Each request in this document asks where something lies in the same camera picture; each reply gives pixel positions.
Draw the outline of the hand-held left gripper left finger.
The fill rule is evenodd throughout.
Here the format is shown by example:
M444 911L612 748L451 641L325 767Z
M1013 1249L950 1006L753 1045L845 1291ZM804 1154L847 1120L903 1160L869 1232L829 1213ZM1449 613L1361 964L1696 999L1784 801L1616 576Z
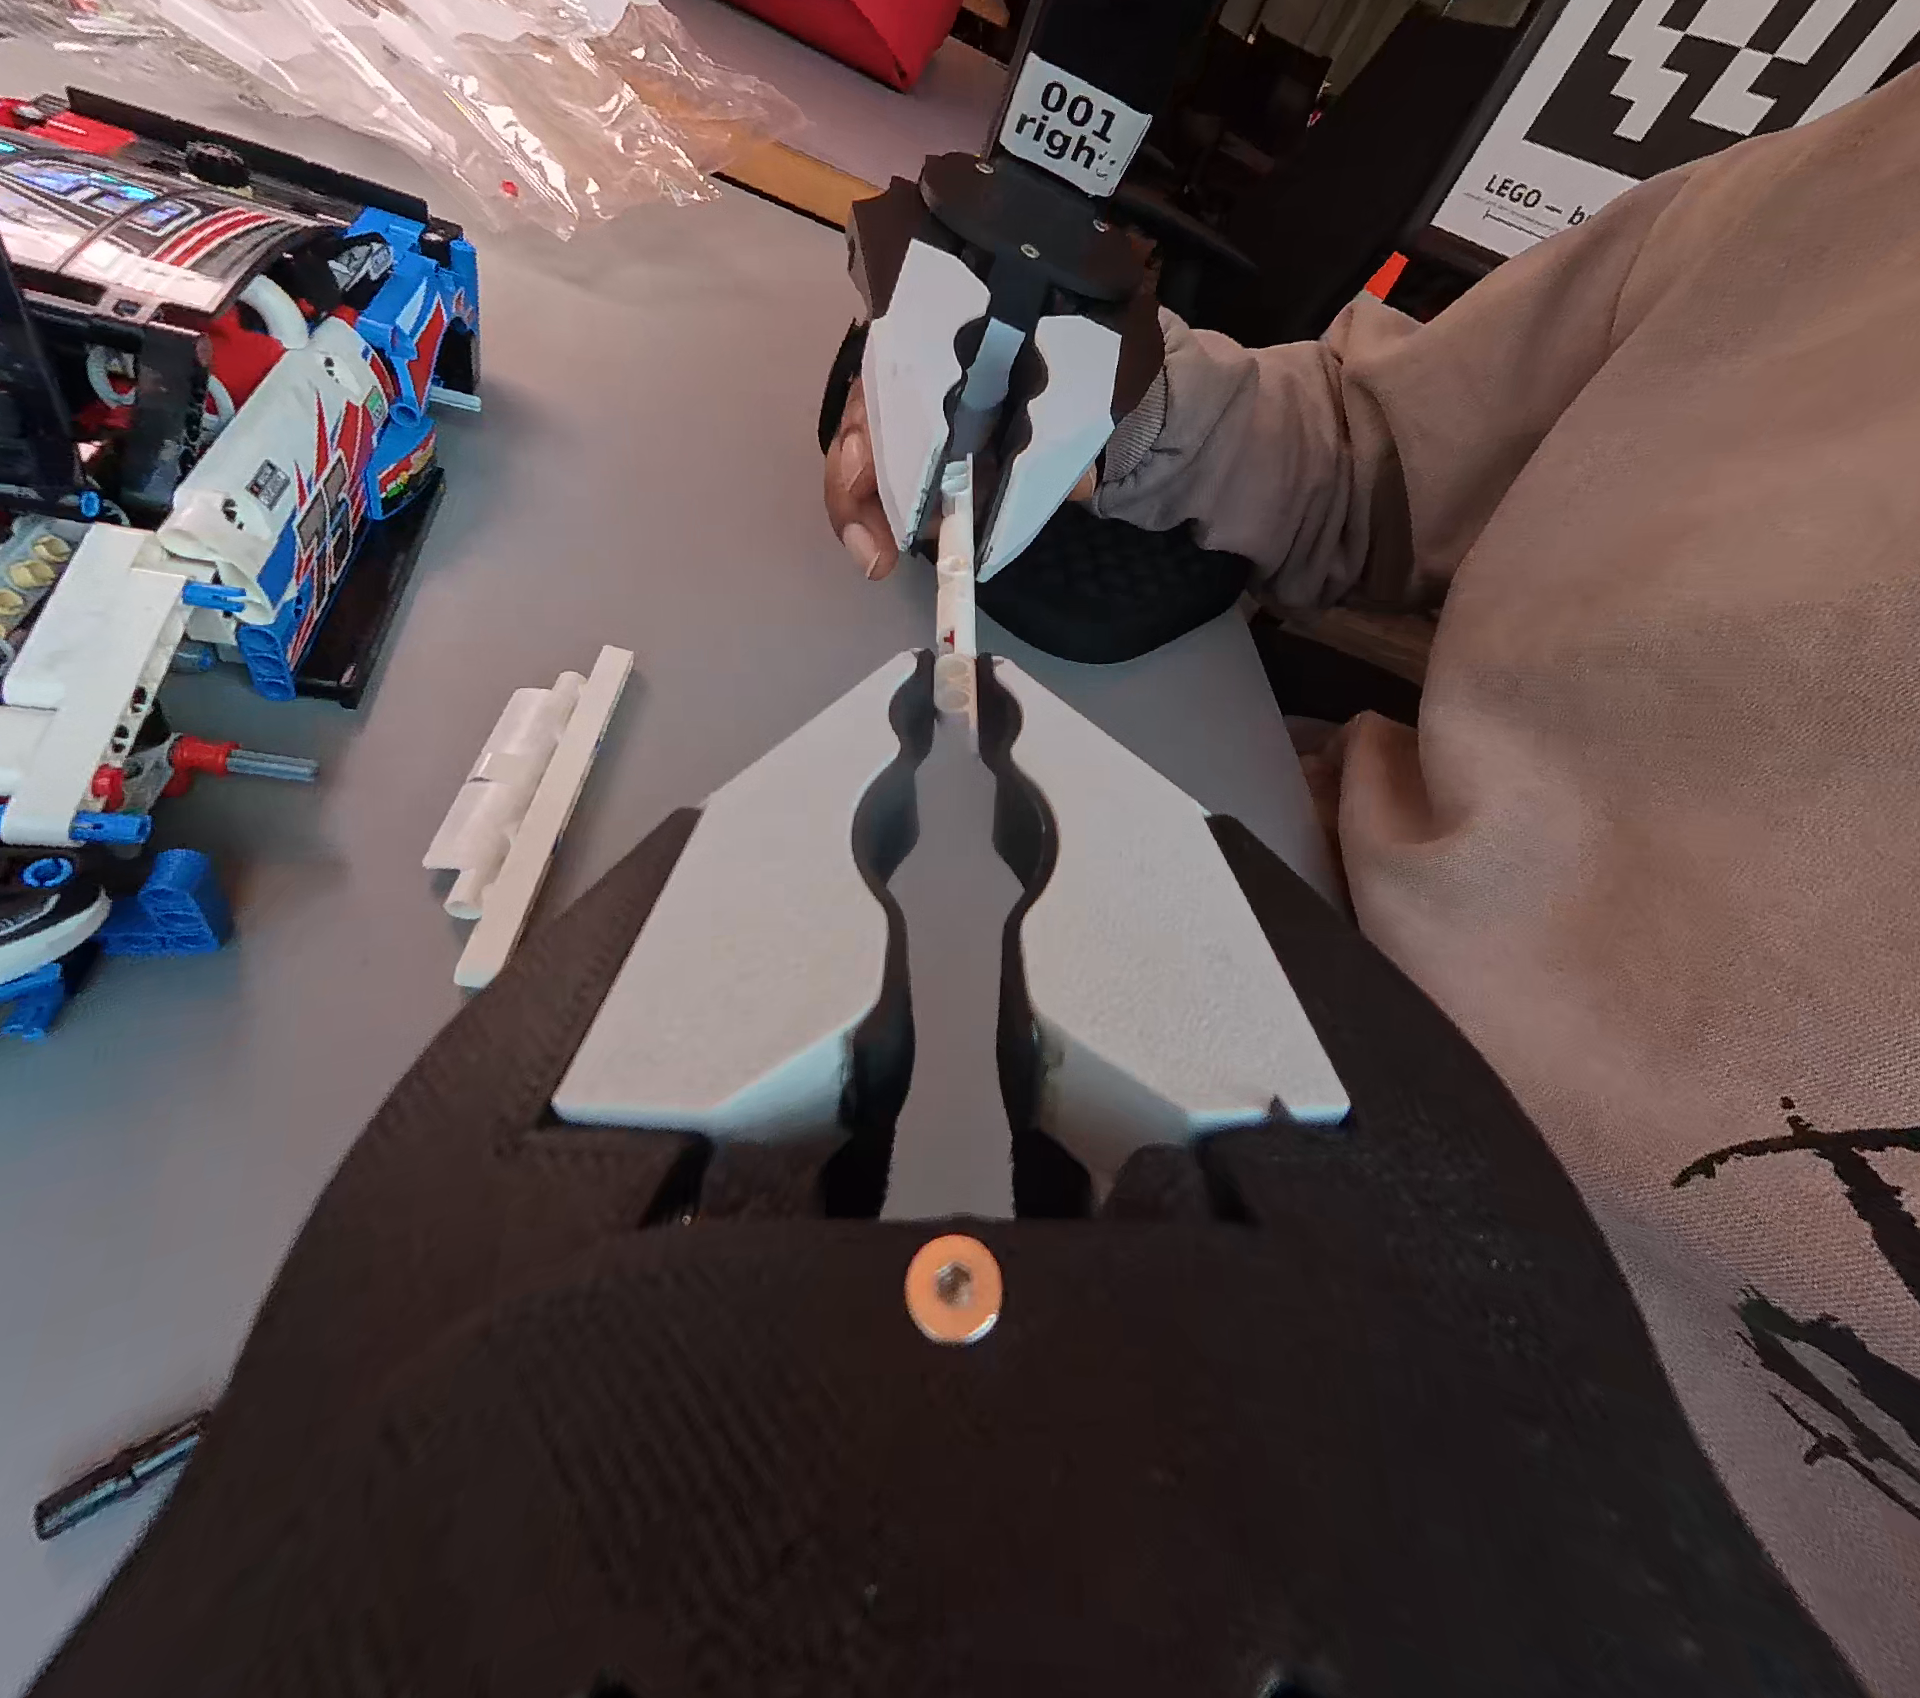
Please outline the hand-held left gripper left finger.
M701 804L555 1117L717 1141L895 1124L914 1022L889 880L917 840L932 675L926 650L886 660Z

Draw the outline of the person's beige sweatshirt torso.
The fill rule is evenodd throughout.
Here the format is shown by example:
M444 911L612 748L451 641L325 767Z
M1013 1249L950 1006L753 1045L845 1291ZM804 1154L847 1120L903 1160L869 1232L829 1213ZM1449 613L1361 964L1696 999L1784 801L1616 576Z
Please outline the person's beige sweatshirt torso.
M1542 1127L1740 1509L1916 1694L1916 72L1326 335L1436 596L1366 932Z

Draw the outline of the grey desk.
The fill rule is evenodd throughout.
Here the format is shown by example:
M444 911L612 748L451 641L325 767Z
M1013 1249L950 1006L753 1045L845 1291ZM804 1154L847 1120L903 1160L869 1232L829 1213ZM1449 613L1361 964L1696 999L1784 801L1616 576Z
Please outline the grey desk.
M179 706L233 728L319 739L315 794L239 788L189 797L181 837L232 854L238 945L116 966L37 1044L3 1037L3 1694L36 1676L158 1537L160 1485L40 1542L29 1508L58 1475L177 1419L233 1384L269 1283L408 1065L457 1009L460 929L427 894L419 852L510 686L549 677L601 641L636 645L614 718L541 900L568 903L675 805L912 644L926 582L867 588L829 545L813 415L850 316L827 232L742 198L634 220L573 245L482 237L486 411L455 418L444 507L359 713L268 708L233 683L179 686ZM1287 766L1265 683L1236 622L1148 657L1139 675L1042 669L1081 709L1195 792L1224 792L1293 850ZM680 1319L747 1325L746 1349L699 1349L693 1429L721 1380L770 1349L808 1272L773 1222L680 1224L661 1188L691 1186L677 1140L541 1127L532 1184L505 1189L503 1229L441 1184L451 1137L426 1143L434 1181L396 1168L410 1216L347 1211L347 1242L382 1280L427 1244L507 1252L502 1290L451 1309L486 1322L525 1291L569 1291L580 1264L683 1272ZM747 1247L719 1296L693 1272Z

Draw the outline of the person's right forearm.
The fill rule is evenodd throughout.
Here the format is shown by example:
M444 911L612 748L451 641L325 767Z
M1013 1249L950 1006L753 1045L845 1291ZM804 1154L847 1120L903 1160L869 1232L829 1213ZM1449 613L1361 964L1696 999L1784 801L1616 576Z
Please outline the person's right forearm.
M1427 324L1356 300L1327 335L1247 348L1160 313L1164 363L1083 504L1186 529L1287 608L1434 611L1563 406L1468 302Z

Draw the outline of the black axle piece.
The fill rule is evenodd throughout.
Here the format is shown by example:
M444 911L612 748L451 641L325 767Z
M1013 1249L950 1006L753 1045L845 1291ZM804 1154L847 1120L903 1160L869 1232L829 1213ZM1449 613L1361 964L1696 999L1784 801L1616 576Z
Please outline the black axle piece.
M54 1485L32 1505L36 1542L54 1542L103 1512L169 1480L198 1450L211 1412L150 1429Z

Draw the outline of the black office chair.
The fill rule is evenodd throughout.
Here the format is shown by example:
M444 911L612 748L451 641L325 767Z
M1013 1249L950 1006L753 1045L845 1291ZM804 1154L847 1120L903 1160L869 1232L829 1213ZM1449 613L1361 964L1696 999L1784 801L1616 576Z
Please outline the black office chair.
M1111 666L1209 624L1250 572L1247 557L1201 545L1188 524L1154 532L1067 501L974 600L1042 653Z

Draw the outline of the small white brick piece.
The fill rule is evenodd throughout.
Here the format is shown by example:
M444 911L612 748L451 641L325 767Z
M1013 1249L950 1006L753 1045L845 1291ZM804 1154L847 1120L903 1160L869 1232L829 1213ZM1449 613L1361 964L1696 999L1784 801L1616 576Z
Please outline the small white brick piece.
M975 610L974 458L953 458L939 473L933 536L932 702L935 711L979 741Z

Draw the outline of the black white marker sign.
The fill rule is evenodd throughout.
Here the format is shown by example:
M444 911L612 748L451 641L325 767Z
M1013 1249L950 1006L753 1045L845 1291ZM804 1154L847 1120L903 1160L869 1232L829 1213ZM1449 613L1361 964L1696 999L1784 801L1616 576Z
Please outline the black white marker sign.
M1916 33L1918 0L1539 0L1410 244L1482 273L1877 88L1916 64Z

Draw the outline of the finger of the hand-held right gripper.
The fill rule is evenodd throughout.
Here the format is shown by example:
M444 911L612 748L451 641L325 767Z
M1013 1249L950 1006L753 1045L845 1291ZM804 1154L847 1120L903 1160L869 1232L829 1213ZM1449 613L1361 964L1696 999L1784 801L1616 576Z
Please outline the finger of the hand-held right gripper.
M998 578L1018 560L1113 433L1121 334L1087 316L1042 316L1013 358L987 447L986 501L974 574Z
M986 324L990 303L987 283L958 253L912 235L886 308L869 319L860 384L875 494L902 555L919 538L953 452L952 402L961 411L958 450L979 456L987 447L993 420L990 408L964 402L970 365L958 341L966 327Z

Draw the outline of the toy brick race car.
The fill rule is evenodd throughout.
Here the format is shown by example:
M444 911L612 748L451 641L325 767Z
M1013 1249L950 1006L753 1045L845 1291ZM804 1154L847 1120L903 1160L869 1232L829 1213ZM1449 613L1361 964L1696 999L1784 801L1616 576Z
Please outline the toy brick race car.
M3 1034L102 958L228 942L198 779L299 756L173 723L173 673L356 706L478 408L465 232L419 195L78 85L1 104Z

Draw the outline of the person's right hand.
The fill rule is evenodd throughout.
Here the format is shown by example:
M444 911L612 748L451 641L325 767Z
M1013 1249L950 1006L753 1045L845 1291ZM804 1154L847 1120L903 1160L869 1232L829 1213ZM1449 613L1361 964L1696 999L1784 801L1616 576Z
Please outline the person's right hand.
M854 371L826 447L823 505L827 524L861 580L883 582L900 564L900 539L889 525L871 456L860 374Z

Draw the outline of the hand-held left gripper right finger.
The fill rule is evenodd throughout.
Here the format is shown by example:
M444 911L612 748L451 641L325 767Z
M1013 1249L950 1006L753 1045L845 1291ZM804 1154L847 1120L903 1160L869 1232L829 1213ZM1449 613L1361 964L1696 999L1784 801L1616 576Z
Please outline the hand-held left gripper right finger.
M1209 812L1005 657L975 664L1001 932L998 1073L1015 1135L1182 1143L1350 1096Z

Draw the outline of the white brick beam assembly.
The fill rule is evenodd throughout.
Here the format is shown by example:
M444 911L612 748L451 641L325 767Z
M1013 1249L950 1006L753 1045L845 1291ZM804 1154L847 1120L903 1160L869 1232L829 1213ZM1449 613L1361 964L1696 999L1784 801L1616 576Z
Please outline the white brick beam assembly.
M444 911L469 923L457 989L483 989L514 953L631 669L629 650L603 645L588 672L512 691L446 808L422 867L447 874Z

